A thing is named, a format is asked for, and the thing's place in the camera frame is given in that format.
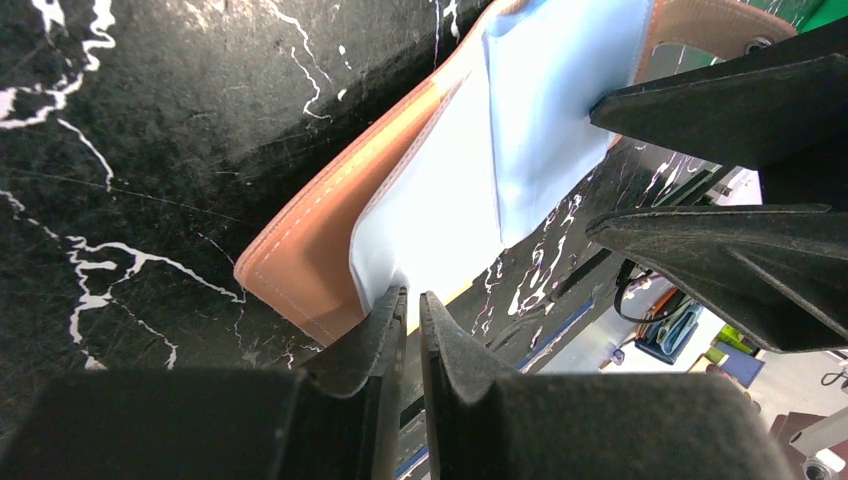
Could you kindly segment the tan leather card holder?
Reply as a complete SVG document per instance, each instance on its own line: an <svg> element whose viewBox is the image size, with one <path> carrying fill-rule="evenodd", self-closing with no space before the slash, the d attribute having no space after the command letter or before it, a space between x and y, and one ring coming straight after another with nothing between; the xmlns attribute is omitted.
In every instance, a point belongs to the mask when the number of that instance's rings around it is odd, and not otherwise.
<svg viewBox="0 0 848 480"><path fill-rule="evenodd" d="M618 137L590 111L656 46L731 60L796 32L741 1L495 1L282 208L235 278L326 346L390 287L453 299L605 158Z"/></svg>

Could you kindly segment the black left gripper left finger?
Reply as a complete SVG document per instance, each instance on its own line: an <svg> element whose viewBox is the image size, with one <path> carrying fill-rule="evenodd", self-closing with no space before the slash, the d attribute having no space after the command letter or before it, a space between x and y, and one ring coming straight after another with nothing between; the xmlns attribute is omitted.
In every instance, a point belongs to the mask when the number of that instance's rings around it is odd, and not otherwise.
<svg viewBox="0 0 848 480"><path fill-rule="evenodd" d="M5 479L391 479L408 295L388 289L290 371L116 370L52 382Z"/></svg>

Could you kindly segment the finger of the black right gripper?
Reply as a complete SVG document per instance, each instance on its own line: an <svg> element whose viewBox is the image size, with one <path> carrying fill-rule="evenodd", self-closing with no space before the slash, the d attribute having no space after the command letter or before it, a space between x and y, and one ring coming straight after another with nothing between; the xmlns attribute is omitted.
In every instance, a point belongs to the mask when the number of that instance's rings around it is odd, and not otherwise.
<svg viewBox="0 0 848 480"><path fill-rule="evenodd" d="M755 170L768 204L847 203L847 21L755 53L619 89L593 125Z"/></svg>
<svg viewBox="0 0 848 480"><path fill-rule="evenodd" d="M652 269L759 347L847 346L847 215L827 205L610 212L587 237Z"/></svg>

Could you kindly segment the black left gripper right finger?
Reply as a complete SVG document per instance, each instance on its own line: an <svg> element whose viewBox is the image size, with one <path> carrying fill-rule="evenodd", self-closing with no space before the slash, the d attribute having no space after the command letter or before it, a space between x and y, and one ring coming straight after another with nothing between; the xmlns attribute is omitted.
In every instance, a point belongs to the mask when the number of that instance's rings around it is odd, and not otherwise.
<svg viewBox="0 0 848 480"><path fill-rule="evenodd" d="M789 479L751 403L714 374L523 374L420 297L435 479Z"/></svg>

